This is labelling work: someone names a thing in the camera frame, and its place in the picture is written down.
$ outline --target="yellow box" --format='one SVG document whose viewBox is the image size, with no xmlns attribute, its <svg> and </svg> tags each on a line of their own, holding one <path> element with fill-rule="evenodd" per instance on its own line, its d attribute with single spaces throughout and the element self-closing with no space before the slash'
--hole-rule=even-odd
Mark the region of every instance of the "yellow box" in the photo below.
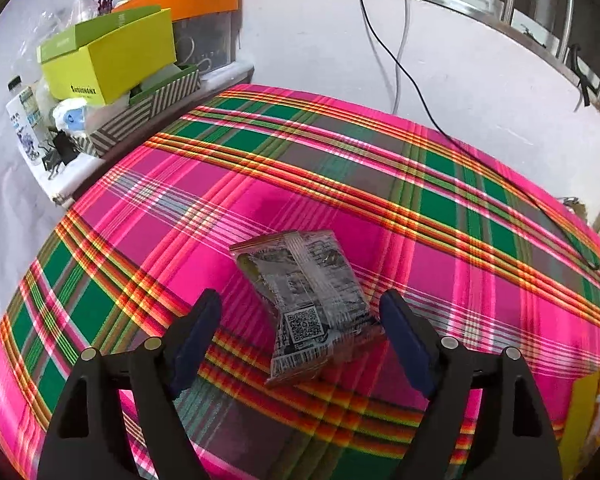
<svg viewBox="0 0 600 480">
<path fill-rule="evenodd" d="M 171 10 L 164 9 L 42 64 L 42 72 L 56 99 L 108 105 L 175 61 Z"/>
</svg>

